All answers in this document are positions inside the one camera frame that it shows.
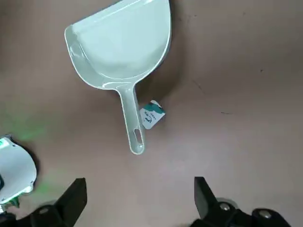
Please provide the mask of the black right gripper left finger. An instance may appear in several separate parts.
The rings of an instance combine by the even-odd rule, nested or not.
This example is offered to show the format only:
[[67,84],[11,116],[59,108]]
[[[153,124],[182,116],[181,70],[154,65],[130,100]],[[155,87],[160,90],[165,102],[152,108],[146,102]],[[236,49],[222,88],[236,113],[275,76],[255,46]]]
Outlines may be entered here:
[[0,215],[1,227],[72,227],[87,204],[85,178],[77,178],[54,203],[37,208],[24,218],[12,213]]

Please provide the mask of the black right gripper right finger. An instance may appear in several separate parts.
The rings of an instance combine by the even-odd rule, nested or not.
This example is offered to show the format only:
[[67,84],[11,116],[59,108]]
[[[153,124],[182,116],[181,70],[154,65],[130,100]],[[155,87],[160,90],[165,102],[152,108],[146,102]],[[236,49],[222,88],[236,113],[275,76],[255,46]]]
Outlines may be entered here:
[[289,227],[276,211],[257,208],[247,214],[227,201],[218,201],[204,177],[194,178],[194,199],[200,218],[192,227]]

